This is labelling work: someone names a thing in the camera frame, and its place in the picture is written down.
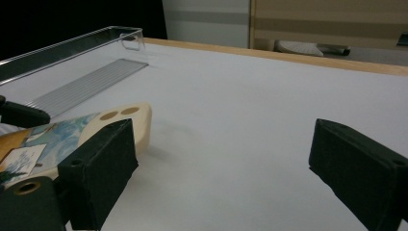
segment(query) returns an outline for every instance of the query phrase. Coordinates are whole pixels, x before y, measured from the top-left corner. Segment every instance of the gray wall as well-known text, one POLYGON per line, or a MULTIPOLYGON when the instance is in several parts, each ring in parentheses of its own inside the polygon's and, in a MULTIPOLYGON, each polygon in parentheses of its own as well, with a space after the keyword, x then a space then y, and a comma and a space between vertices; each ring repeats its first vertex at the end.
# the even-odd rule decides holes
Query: gray wall
POLYGON ((163 0, 168 39, 248 47, 250 0, 163 0))

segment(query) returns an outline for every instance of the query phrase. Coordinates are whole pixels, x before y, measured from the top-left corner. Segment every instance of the dark background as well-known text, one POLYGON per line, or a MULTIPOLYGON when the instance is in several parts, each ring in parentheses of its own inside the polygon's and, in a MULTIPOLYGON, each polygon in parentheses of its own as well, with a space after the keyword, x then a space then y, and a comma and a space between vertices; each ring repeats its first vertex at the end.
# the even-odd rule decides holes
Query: dark background
POLYGON ((0 23, 0 61, 108 26, 167 39, 162 0, 14 0, 1 7, 0 23))

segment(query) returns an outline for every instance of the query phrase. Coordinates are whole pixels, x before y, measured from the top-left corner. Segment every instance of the white tabletop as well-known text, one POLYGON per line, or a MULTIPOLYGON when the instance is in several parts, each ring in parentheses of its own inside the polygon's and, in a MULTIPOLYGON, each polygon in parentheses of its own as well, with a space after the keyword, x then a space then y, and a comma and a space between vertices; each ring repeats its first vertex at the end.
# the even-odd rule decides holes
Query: white tabletop
MULTIPOLYGON (((408 78, 146 48, 148 67, 55 119, 152 107, 150 146, 104 230, 367 230, 309 169, 315 121, 407 157, 408 78)), ((22 103, 62 78, 37 74, 0 90, 22 103)))

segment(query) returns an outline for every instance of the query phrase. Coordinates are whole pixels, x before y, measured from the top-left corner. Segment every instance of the wooden table edge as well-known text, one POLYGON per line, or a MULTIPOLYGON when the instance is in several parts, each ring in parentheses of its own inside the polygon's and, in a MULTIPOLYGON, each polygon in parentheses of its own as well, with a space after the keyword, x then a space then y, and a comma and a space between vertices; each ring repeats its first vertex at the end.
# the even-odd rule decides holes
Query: wooden table edge
POLYGON ((144 42, 156 45, 164 45, 178 48, 195 49, 202 51, 214 51, 220 53, 244 55, 250 57, 258 57, 265 59, 273 59, 279 61, 286 61, 299 64, 311 64, 346 70, 357 70, 378 74, 389 74, 398 76, 408 76, 408 66, 391 65, 391 64, 374 64, 356 61, 346 61, 329 59, 323 57, 303 56, 295 54, 285 54, 263 50, 252 50, 246 48, 219 46, 203 43, 194 43, 186 41, 166 40, 157 38, 144 38, 144 42))

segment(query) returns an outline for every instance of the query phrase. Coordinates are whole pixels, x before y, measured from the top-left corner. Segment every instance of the hole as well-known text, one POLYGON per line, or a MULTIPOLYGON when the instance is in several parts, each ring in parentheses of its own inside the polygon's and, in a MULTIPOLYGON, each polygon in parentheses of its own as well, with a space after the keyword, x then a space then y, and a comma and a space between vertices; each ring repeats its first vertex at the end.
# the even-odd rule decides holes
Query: hole
POLYGON ((81 163, 82 163, 82 160, 73 160, 73 161, 71 162, 71 165, 72 165, 73 167, 76 167, 76 166, 80 165, 81 163))
POLYGON ((122 115, 129 115, 129 114, 133 114, 135 112, 137 112, 139 110, 139 108, 135 107, 135 108, 128 108, 125 109, 121 112, 122 115))
POLYGON ((403 162, 401 162, 401 161, 393 160, 393 162, 394 162, 396 165, 405 166, 405 163, 403 163, 403 162))
POLYGON ((111 112, 111 113, 102 115, 99 119, 100 120, 107 120, 107 119, 115 117, 116 115, 117 115, 117 112, 111 112))
POLYGON ((41 185, 40 182, 28 182, 15 190, 15 194, 17 195, 23 195, 23 194, 28 194, 34 192, 36 189, 39 188, 41 185))

